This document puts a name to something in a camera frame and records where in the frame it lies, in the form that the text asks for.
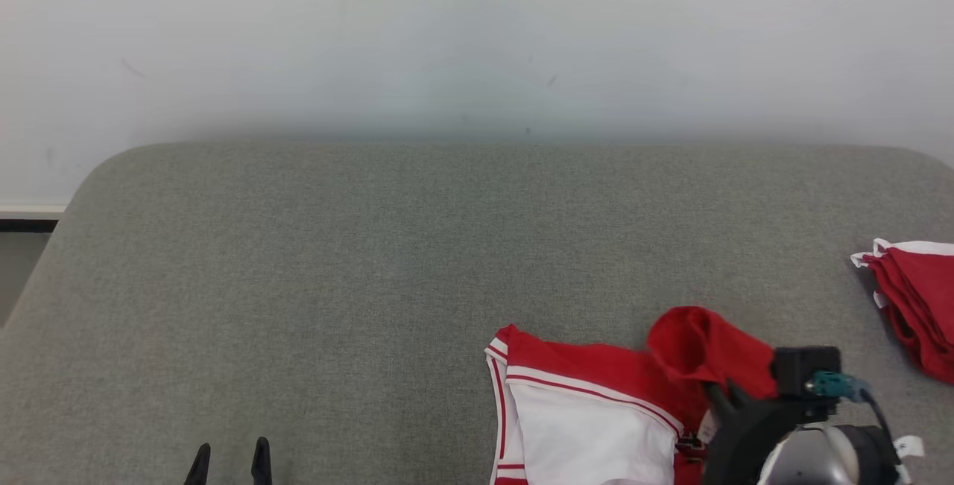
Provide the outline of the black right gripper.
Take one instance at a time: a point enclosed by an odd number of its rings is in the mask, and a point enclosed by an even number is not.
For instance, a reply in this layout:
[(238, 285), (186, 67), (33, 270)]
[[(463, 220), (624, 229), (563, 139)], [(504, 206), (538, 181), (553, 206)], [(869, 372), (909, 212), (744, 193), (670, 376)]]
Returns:
[(718, 430), (708, 443), (705, 484), (756, 483), (770, 452), (786, 435), (834, 413), (832, 398), (754, 399), (735, 381), (727, 382), (727, 396), (720, 384), (707, 383)]

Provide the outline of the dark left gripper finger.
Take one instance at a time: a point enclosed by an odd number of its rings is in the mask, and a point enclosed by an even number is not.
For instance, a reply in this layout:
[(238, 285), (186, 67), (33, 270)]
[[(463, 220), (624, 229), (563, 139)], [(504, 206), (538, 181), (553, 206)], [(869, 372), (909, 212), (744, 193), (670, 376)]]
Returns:
[(191, 465), (191, 468), (184, 479), (184, 484), (206, 485), (210, 468), (210, 459), (211, 445), (204, 443), (200, 446), (200, 448), (198, 448), (193, 464)]
[(259, 437), (251, 465), (253, 485), (272, 485), (273, 472), (271, 464), (271, 448), (266, 437)]

